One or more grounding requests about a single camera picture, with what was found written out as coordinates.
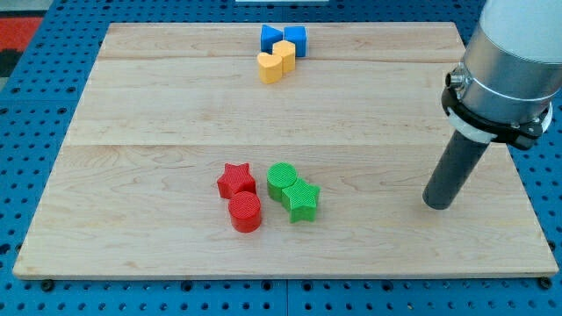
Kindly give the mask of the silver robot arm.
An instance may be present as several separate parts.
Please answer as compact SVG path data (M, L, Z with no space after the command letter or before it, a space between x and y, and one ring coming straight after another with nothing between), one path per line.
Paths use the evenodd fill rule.
M468 140L528 150L561 90L561 0L487 0L442 105Z

